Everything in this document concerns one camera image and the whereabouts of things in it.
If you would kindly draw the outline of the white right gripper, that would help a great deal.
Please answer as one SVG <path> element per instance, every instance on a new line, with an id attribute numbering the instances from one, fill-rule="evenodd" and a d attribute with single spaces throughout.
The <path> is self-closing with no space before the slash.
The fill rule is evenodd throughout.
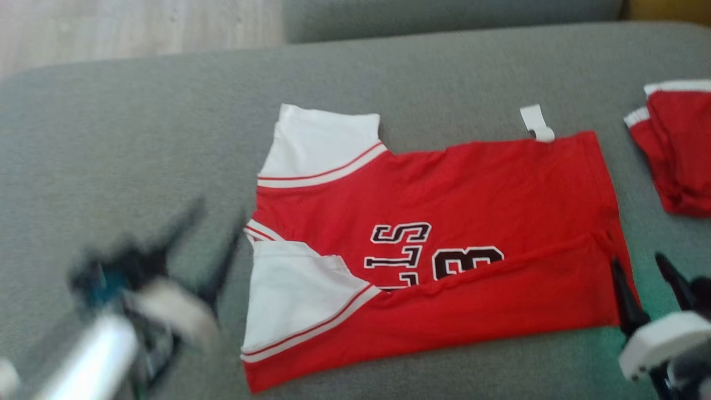
<path id="1" fill-rule="evenodd" d="M 688 280 L 663 253 L 655 262 L 681 311 L 657 321 L 629 286 L 619 259 L 611 262 L 620 331 L 627 341 L 619 355 L 622 375 L 648 377 L 660 399 L 709 398 L 709 278 Z"/>

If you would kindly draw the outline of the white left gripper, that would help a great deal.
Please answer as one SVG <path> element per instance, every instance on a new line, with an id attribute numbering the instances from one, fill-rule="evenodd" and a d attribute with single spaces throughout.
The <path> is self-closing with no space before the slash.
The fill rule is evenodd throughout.
<path id="1" fill-rule="evenodd" d="M 196 198 L 170 221 L 149 249 L 126 244 L 110 254 L 90 253 L 69 273 L 69 289 L 87 312 L 117 312 L 139 337 L 134 384 L 158 384 L 183 345 L 206 346 L 218 332 L 218 301 L 238 252 L 243 224 L 233 226 L 228 242 L 207 279 L 194 288 L 171 278 L 167 258 L 199 225 L 206 213 Z"/>

